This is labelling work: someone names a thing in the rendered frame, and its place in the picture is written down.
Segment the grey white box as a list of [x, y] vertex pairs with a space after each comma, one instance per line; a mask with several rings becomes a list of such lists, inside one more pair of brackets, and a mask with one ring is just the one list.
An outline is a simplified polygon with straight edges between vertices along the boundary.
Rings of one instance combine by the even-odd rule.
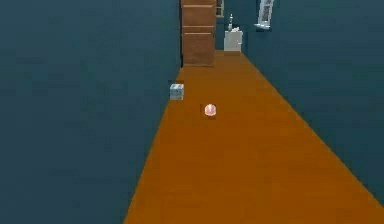
[[170, 86], [169, 98], [171, 100], [182, 100], [184, 97], [184, 85], [183, 84], [172, 84]]

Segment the brown wooden cupboard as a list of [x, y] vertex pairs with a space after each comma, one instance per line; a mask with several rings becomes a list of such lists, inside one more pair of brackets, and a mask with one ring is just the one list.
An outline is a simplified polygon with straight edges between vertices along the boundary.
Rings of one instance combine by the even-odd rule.
[[182, 56], [185, 66], [212, 66], [216, 0], [181, 0]]

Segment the white small cabinet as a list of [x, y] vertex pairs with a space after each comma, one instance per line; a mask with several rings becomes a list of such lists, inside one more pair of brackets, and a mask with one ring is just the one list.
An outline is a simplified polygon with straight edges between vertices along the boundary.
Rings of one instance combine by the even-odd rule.
[[242, 48], [242, 31], [226, 31], [224, 37], [224, 50], [225, 51], [235, 51], [240, 52]]

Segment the white framed wall picture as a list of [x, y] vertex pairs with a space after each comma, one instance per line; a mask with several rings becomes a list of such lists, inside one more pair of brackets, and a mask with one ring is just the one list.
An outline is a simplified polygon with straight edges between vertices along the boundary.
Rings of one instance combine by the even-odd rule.
[[260, 0], [258, 20], [256, 27], [264, 30], [269, 30], [271, 27], [271, 17], [274, 0]]

